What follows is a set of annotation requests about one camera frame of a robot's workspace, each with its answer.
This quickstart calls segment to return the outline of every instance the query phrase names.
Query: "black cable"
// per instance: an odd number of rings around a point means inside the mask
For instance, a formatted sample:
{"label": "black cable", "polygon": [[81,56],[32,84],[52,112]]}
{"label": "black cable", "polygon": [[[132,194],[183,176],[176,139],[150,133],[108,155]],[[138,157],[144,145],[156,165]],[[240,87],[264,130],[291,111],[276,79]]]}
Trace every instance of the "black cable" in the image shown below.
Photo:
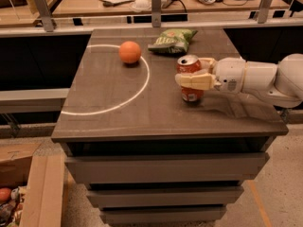
{"label": "black cable", "polygon": [[171,1],[179,1],[182,4],[185,13],[187,13],[187,8],[186,8],[185,4],[181,0],[171,0]]}

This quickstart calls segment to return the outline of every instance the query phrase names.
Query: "can top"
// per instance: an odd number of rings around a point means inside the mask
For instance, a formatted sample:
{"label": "can top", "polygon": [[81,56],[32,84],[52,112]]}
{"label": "can top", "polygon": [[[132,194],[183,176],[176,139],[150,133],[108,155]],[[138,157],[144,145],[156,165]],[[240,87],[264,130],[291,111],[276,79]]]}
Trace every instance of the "can top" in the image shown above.
{"label": "can top", "polygon": [[195,55],[186,55],[178,59],[179,65],[192,65],[193,63],[197,62],[198,57]]}

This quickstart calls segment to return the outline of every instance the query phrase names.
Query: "drawer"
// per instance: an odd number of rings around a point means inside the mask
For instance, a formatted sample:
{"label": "drawer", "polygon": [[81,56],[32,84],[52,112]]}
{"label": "drawer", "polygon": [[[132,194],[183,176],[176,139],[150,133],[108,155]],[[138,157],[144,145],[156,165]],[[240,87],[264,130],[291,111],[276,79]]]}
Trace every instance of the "drawer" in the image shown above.
{"label": "drawer", "polygon": [[243,192],[241,186],[200,188],[159,188],[88,191],[87,198],[99,209],[174,205],[208,205],[235,202]]}
{"label": "drawer", "polygon": [[223,206],[121,209],[101,211],[100,217],[108,224],[212,221],[222,218]]}
{"label": "drawer", "polygon": [[254,179],[266,152],[237,154],[68,157],[77,183],[173,183]]}

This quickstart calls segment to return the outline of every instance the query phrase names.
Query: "orange line on floor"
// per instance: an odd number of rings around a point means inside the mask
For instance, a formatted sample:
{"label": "orange line on floor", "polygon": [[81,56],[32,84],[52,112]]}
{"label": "orange line on floor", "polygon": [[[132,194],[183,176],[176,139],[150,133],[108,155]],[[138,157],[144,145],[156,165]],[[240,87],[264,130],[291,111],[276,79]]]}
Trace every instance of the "orange line on floor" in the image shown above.
{"label": "orange line on floor", "polygon": [[258,206],[258,210],[262,216],[262,219],[263,219],[263,222],[265,224],[266,227],[272,227],[272,223],[271,221],[269,220],[268,216],[267,216],[267,213],[265,211],[265,208],[264,208],[264,205],[262,203],[262,200],[261,200],[261,197],[259,196],[258,194],[258,191],[257,191],[257,188],[256,188],[256,185],[254,183],[254,181],[252,180],[249,180],[247,181],[248,182],[248,185],[254,195],[254,198],[255,198],[255,201],[256,201],[256,204]]}

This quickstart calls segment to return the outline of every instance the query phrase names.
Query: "white curved line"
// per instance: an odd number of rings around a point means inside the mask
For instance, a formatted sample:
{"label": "white curved line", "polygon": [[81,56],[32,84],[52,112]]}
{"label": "white curved line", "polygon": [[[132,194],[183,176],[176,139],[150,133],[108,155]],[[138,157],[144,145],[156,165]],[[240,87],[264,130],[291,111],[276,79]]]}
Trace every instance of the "white curved line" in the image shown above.
{"label": "white curved line", "polygon": [[[112,45],[112,44],[94,44],[94,45],[88,45],[87,48],[89,47],[115,47],[115,48],[119,48],[118,45]],[[136,99],[143,91],[144,89],[147,87],[149,80],[150,80],[150,67],[148,65],[148,63],[146,62],[146,60],[143,57],[140,57],[140,60],[142,60],[146,66],[146,69],[148,71],[148,75],[146,77],[146,80],[142,86],[142,88],[134,95],[132,96],[130,99],[112,107],[106,110],[101,110],[101,111],[96,111],[96,112],[90,112],[90,113],[72,113],[72,112],[67,112],[67,111],[61,111],[62,114],[68,114],[68,115],[80,115],[80,116],[86,116],[86,115],[96,115],[96,114],[105,114],[108,113],[110,111],[116,110],[121,108],[122,106],[130,103],[131,101],[133,101],[134,99]]]}

